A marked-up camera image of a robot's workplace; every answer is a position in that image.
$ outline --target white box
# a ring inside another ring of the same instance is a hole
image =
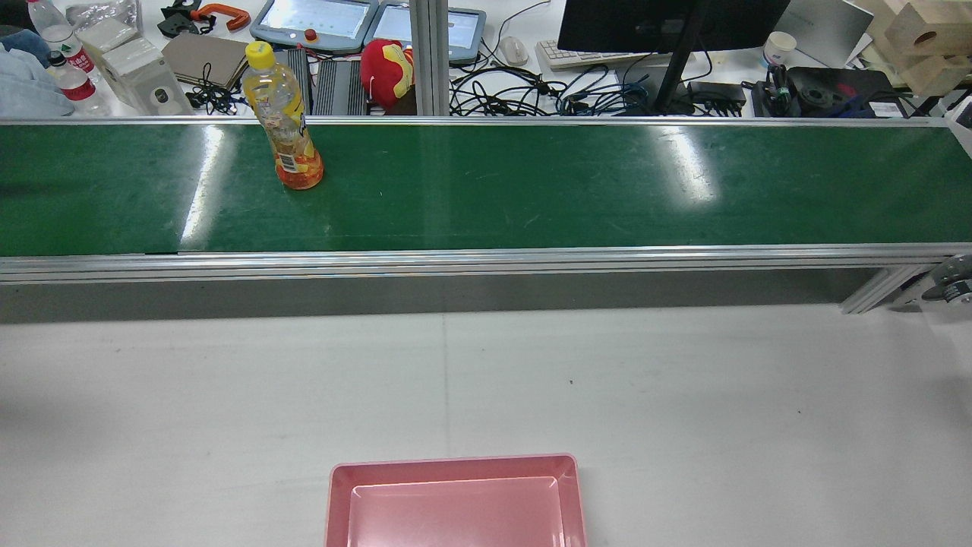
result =
[[[94,61],[94,66],[98,67],[102,73],[105,72],[104,55],[132,40],[139,38],[138,31],[134,28],[121,23],[114,18],[106,18],[86,28],[78,31],[78,38],[85,46],[85,51]],[[131,104],[131,97],[123,96],[125,89],[121,88],[115,80],[105,78],[108,85],[115,92],[121,102]]]
[[[136,38],[103,55],[105,78],[127,104],[143,114],[174,116],[192,114],[182,85],[176,80],[162,52],[145,38]]]

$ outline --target cloth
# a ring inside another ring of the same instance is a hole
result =
[[[41,61],[41,66],[44,68],[51,66],[48,63],[48,52],[51,48],[43,38],[30,30],[14,29],[13,27],[6,28],[14,31],[7,33],[0,29],[0,44],[3,44],[7,48],[7,51],[21,50],[22,52],[28,52],[37,57],[37,60]]]
[[[32,54],[0,44],[0,118],[53,118],[74,105]]]

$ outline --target plastic bottle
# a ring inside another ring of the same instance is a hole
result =
[[[304,122],[304,102],[294,72],[277,62],[266,42],[246,47],[250,68],[243,93],[270,139],[277,176],[289,188],[306,190],[324,176],[324,162]]]
[[[57,86],[64,91],[64,96],[71,99],[74,113],[77,116],[107,116],[108,105],[95,92],[94,84],[84,70],[67,63],[60,52],[50,52],[49,69],[57,80]]]
[[[37,33],[48,43],[52,52],[60,52],[72,66],[84,70],[92,80],[97,81],[94,62],[75,35],[74,28],[51,0],[27,0],[27,12]]]

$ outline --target yellow bottle cap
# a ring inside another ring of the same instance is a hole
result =
[[[277,58],[273,56],[273,48],[266,42],[247,44],[246,59],[250,61],[250,66],[257,70],[270,68],[277,62]]]

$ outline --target brown notebook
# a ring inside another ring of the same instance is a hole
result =
[[[162,48],[162,55],[180,82],[201,84],[205,77],[213,85],[231,88],[246,70],[246,43],[206,36],[180,34]],[[210,64],[203,74],[206,63]]]

